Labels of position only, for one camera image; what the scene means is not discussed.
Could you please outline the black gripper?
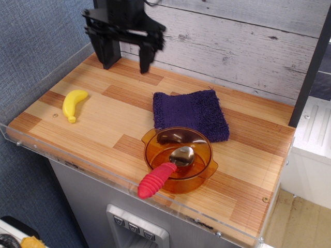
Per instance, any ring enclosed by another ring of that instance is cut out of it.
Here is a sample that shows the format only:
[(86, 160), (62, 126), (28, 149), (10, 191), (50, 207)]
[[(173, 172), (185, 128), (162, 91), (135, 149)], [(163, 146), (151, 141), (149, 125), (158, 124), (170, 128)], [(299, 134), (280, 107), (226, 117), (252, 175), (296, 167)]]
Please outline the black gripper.
[(166, 27), (145, 12), (145, 1), (106, 1), (102, 7), (85, 9), (86, 33), (104, 69), (120, 58), (119, 41), (138, 45), (141, 74), (149, 71), (157, 50), (164, 45)]

